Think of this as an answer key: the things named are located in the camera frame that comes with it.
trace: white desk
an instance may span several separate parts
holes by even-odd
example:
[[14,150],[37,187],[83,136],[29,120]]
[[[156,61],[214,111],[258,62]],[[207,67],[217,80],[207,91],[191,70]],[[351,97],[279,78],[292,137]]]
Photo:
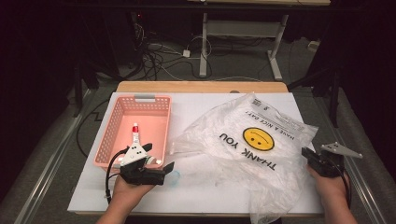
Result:
[[[182,134],[194,120],[214,106],[221,105],[244,93],[156,93],[172,97],[168,142]],[[279,111],[302,121],[297,104],[291,93],[256,93],[264,102],[273,105]],[[100,214],[107,208],[105,195],[106,172],[93,165],[93,158],[99,146],[99,140],[105,131],[107,119],[104,119],[92,150],[86,161],[78,185],[69,204],[68,211],[78,214]],[[174,161],[175,169],[166,176],[163,186],[155,187],[134,209],[133,214],[151,216],[249,216],[248,191],[235,185],[221,184],[214,179],[214,172],[205,165],[205,155],[195,154],[185,157],[175,154],[165,157],[165,164]],[[185,176],[196,175],[204,181],[185,181]],[[110,181],[113,189],[115,178]],[[316,193],[315,181],[309,178],[302,197],[290,210],[288,216],[321,215],[323,213]]]

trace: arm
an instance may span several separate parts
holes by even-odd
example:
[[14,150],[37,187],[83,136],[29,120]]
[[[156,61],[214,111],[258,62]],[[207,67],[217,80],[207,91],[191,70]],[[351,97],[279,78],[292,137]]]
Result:
[[320,176],[309,165],[307,165],[307,170],[317,182],[317,191],[324,208],[325,223],[358,223],[347,206],[347,193],[341,177]]
[[124,223],[132,209],[134,209],[143,196],[153,188],[153,185],[130,185],[126,183],[122,177],[117,176],[111,203],[96,223]]

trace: yellow smiley face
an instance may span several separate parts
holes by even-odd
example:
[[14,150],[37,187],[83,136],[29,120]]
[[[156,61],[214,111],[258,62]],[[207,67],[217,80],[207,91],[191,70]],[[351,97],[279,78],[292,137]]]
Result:
[[259,128],[247,128],[244,130],[244,139],[251,146],[261,151],[274,148],[274,139],[266,131]]

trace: plastic bag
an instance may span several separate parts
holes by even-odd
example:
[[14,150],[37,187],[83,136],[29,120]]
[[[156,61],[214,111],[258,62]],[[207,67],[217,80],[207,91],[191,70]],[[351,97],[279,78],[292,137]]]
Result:
[[299,199],[307,178],[301,148],[317,130],[249,93],[206,112],[173,141],[170,151],[208,155],[221,169],[220,179],[249,190],[251,222],[269,223]]

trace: plastic basket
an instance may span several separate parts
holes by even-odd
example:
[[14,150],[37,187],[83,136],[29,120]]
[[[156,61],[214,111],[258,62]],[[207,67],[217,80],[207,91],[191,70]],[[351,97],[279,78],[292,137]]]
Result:
[[[132,127],[139,127],[140,144],[152,143],[148,154],[161,160],[158,164],[147,164],[148,168],[163,165],[166,136],[171,109],[170,96],[122,95],[115,100],[106,130],[94,158],[94,165],[107,169],[113,156],[133,142]],[[120,167],[120,155],[114,161],[113,172]]]

